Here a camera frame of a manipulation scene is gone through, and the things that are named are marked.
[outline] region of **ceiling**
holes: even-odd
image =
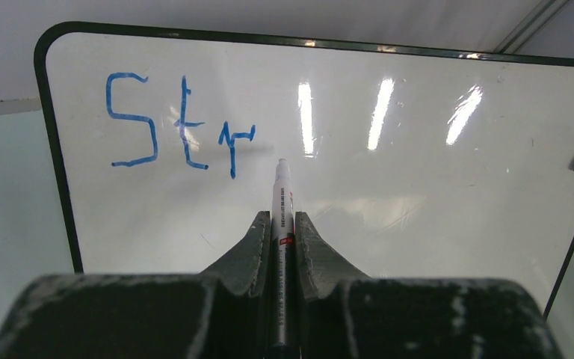
[[[78,20],[492,51],[549,0],[0,0],[0,101],[38,97],[40,35]]]

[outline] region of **silver marker barrel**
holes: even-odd
[[[268,358],[299,358],[296,250],[291,178],[285,159],[276,166],[271,206],[271,275]]]

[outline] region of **black whiteboard border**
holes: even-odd
[[[54,172],[56,181],[58,183],[58,193],[61,198],[61,208],[63,210],[65,228],[67,230],[67,239],[69,241],[74,272],[76,273],[83,272],[82,258],[80,254],[80,247],[78,245],[78,237],[75,230],[75,221],[71,207],[70,191],[67,184],[67,172],[65,171],[64,167],[61,143],[58,136],[58,128],[56,126],[54,107],[52,104],[52,95],[49,90],[49,80],[47,78],[46,71],[46,56],[49,47],[59,37],[71,33],[109,34],[135,37],[160,37],[167,39],[219,41],[228,43],[253,43],[259,45],[296,46],[311,47],[316,49],[340,49],[361,52],[395,53],[400,55],[418,55],[438,58],[459,58],[461,60],[467,61],[497,61],[518,64],[574,67],[574,58],[506,55],[493,54],[488,52],[434,49],[414,46],[396,46],[338,40],[319,40],[302,37],[281,37],[261,34],[237,34],[220,31],[181,30],[178,28],[155,28],[147,26],[103,24],[96,22],[62,22],[60,24],[54,25],[45,31],[45,33],[38,40],[36,47],[34,48],[34,69],[36,71],[36,79],[40,92],[40,102],[43,108],[43,115],[45,117],[47,136],[49,138],[49,147],[52,153],[52,161],[54,162]],[[561,270],[558,273],[557,280],[555,281],[555,285],[545,307],[545,317],[548,316],[549,311],[551,310],[553,300],[558,292],[562,278],[564,277],[564,273],[567,271],[567,267],[569,265],[573,251],[574,237],[571,241],[567,256],[565,257]]]

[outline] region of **blue marker writing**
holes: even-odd
[[[208,165],[202,163],[193,162],[190,159],[190,146],[188,146],[188,139],[186,138],[186,127],[197,127],[203,125],[205,122],[187,122],[186,121],[186,103],[188,101],[188,95],[192,93],[191,89],[188,88],[186,83],[186,76],[182,77],[182,108],[179,111],[179,119],[175,121],[175,127],[179,127],[179,137],[182,138],[182,143],[184,144],[184,154],[186,155],[186,163],[193,168],[200,168],[202,170],[207,170]]]
[[[230,169],[229,175],[234,179],[236,177],[236,161],[235,161],[235,150],[234,150],[234,140],[237,138],[248,138],[250,142],[254,139],[254,132],[256,132],[256,125],[252,125],[252,129],[249,133],[246,132],[234,132],[232,136],[229,134],[229,127],[227,121],[223,123],[223,129],[219,135],[219,144],[223,144],[223,139],[225,138],[226,143],[229,147],[229,159],[230,159]]]
[[[111,107],[111,83],[116,79],[136,79],[139,82],[144,83],[144,82],[148,81],[148,77],[141,78],[140,76],[138,76],[135,73],[112,73],[107,78],[106,94],[107,94],[107,112],[109,113],[109,116],[111,116],[111,118],[114,118],[116,120],[131,120],[131,121],[140,121],[140,122],[148,123],[148,125],[150,127],[150,137],[151,137],[151,141],[152,141],[152,156],[142,157],[141,159],[133,159],[133,160],[127,161],[127,162],[124,162],[124,161],[112,162],[111,166],[114,166],[114,167],[116,167],[116,166],[131,167],[131,166],[139,165],[139,164],[142,164],[145,162],[155,161],[157,159],[158,148],[157,148],[157,138],[155,136],[155,123],[153,123],[152,118],[146,117],[146,116],[140,116],[138,114],[117,113],[117,112],[113,111],[113,108]]]

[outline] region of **white surface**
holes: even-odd
[[[279,157],[295,209],[367,274],[506,277],[544,305],[573,236],[574,68],[68,34],[47,70],[88,272],[205,268],[270,207]],[[154,162],[111,166],[152,153],[145,124],[106,113],[116,71],[149,76],[116,80],[113,107],[154,119]],[[182,76],[207,171],[185,164],[173,125]],[[217,144],[225,120],[256,124],[237,142],[236,179]]]
[[[47,28],[59,22],[492,50],[540,1],[0,0],[0,100],[38,96],[34,45]]]
[[[0,116],[0,326],[36,277],[73,273],[40,111]]]

